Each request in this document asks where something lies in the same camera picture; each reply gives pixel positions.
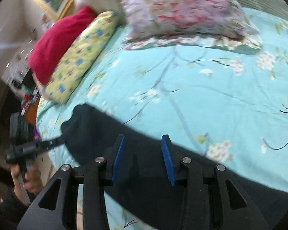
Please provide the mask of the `person's left hand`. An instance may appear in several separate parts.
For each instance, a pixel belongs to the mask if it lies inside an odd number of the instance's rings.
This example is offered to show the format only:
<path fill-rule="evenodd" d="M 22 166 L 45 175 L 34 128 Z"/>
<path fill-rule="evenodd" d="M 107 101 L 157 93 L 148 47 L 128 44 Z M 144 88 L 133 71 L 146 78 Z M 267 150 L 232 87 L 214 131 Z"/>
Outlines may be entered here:
<path fill-rule="evenodd" d="M 22 188 L 33 194 L 38 194 L 43 186 L 41 180 L 41 172 L 38 170 L 36 163 L 31 165 L 30 171 L 25 173 L 25 182 L 20 184 L 18 175 L 21 173 L 19 165 L 11 165 L 11 176 L 14 182 L 14 192 L 19 196 L 22 192 Z"/>

